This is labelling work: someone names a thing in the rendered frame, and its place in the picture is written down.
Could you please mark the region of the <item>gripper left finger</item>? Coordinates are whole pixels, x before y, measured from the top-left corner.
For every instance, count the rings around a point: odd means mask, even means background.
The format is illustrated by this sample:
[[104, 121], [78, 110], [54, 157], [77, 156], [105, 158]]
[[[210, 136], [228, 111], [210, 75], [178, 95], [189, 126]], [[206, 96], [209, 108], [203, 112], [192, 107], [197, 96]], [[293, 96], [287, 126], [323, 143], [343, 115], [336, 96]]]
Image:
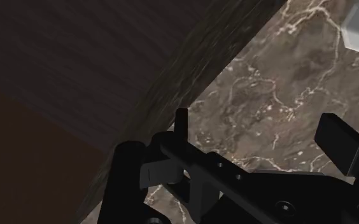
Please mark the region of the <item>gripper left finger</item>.
[[174, 131], [145, 145], [126, 141], [115, 148], [97, 224], [172, 224], [146, 205], [151, 186], [164, 186], [196, 224], [251, 224], [251, 216], [207, 180], [206, 154], [188, 143], [188, 110], [176, 110]]

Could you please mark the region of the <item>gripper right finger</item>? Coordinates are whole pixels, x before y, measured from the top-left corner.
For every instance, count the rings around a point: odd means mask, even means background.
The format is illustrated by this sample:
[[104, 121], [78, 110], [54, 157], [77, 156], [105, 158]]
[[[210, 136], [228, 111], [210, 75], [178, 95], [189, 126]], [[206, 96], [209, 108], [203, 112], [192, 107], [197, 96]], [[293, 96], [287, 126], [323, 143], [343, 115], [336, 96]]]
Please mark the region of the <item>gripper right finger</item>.
[[359, 185], [359, 133], [334, 113], [323, 113], [314, 142], [338, 170]]

